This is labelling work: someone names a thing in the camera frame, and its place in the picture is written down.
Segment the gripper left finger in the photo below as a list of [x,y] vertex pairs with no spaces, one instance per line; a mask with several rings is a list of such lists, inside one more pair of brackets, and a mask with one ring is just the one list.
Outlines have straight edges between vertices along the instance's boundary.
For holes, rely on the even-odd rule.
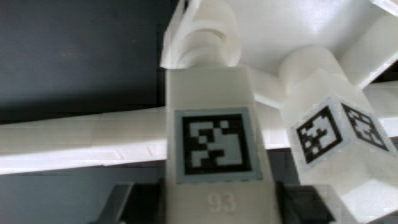
[[159,184],[113,186],[93,222],[88,224],[159,224]]

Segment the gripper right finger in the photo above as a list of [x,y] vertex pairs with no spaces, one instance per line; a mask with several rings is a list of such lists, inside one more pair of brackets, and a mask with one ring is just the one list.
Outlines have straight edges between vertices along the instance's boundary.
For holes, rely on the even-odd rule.
[[282,224],[331,224],[335,218],[310,185],[278,183],[275,193]]

